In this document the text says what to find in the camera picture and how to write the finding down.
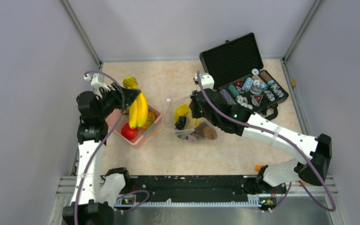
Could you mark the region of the yellow banana bunch toy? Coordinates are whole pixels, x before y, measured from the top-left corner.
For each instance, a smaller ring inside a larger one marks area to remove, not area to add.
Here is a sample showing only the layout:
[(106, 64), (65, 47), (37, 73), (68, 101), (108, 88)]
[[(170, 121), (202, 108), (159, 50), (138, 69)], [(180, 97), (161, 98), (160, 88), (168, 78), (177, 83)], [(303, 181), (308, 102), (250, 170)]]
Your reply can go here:
[[(124, 78), (123, 86), (127, 89), (140, 90), (138, 87), (138, 82), (134, 77)], [(131, 104), (128, 112), (128, 124), (130, 128), (141, 128), (146, 123), (148, 117), (148, 102), (145, 94), (142, 91)]]

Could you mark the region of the yellow napa cabbage toy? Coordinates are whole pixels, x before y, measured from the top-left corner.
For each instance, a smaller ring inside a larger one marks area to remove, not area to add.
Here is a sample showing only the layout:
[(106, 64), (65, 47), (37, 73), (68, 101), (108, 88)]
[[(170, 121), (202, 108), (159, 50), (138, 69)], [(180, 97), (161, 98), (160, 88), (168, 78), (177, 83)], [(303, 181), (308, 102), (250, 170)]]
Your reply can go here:
[(175, 113), (174, 113), (174, 121), (175, 122), (178, 120), (179, 116), (187, 116), (186, 126), (183, 130), (191, 130), (191, 129), (199, 126), (201, 123), (199, 119), (189, 117), (188, 116), (189, 114), (190, 114), (190, 108), (187, 104), (181, 104), (175, 110)]

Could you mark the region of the brown mushroom toy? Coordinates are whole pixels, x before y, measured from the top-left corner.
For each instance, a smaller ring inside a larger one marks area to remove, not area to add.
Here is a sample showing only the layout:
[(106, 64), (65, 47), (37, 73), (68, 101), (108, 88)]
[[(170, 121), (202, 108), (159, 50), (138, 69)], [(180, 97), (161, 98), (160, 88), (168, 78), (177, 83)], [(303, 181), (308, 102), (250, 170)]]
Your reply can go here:
[(209, 125), (199, 125), (195, 133), (198, 138), (203, 140), (216, 140), (218, 137), (216, 130)]

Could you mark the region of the clear zip top bag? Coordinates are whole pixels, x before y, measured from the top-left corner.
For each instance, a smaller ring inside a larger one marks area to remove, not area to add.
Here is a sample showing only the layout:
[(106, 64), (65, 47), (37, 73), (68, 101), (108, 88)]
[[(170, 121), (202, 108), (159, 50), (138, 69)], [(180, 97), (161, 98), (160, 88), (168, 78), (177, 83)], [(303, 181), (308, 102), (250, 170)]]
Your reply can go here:
[(168, 98), (167, 109), (163, 115), (163, 127), (177, 138), (189, 141), (207, 141), (218, 138), (215, 127), (205, 118), (193, 118), (189, 107), (190, 97), (178, 100)]

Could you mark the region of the dark black grape bunch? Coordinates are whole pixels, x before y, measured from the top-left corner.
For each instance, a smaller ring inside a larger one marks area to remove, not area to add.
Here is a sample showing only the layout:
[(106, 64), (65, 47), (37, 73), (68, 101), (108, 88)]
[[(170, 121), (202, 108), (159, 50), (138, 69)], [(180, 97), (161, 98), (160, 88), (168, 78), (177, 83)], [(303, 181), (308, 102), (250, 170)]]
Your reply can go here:
[(176, 130), (183, 130), (186, 126), (187, 116), (179, 116), (178, 120), (175, 122)]

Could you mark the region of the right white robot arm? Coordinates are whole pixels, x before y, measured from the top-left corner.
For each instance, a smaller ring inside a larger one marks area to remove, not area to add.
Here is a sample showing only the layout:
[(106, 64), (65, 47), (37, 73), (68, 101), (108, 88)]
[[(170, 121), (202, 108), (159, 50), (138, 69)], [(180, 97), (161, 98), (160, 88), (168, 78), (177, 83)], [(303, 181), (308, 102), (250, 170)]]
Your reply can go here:
[(193, 118), (205, 118), (226, 133), (259, 140), (293, 157), (262, 168), (256, 180), (260, 192), (269, 193), (282, 183), (299, 180), (322, 186), (332, 158), (330, 136), (294, 132), (253, 112), (245, 104), (229, 105), (219, 92), (211, 89), (195, 90), (190, 98)]

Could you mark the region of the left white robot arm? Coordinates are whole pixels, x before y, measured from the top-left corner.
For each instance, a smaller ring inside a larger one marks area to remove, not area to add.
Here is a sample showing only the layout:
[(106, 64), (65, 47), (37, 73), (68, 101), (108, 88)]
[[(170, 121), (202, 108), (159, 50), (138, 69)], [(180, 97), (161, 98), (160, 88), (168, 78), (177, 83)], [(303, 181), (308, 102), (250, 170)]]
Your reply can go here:
[(106, 118), (115, 110), (124, 110), (135, 102), (140, 90), (114, 87), (102, 95), (84, 91), (76, 97), (80, 123), (77, 130), (79, 164), (70, 205), (62, 209), (68, 225), (112, 225), (114, 210), (100, 195), (100, 169), (106, 140), (112, 133)]

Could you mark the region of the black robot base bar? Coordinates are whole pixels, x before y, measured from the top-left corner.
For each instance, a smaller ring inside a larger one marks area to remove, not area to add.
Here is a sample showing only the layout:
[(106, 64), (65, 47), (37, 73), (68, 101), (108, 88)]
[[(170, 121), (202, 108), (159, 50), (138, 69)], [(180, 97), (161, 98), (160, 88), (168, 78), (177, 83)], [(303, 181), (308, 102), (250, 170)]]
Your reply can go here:
[(122, 194), (146, 190), (149, 203), (247, 202), (249, 195), (261, 194), (255, 176), (243, 175), (141, 175), (131, 176)]

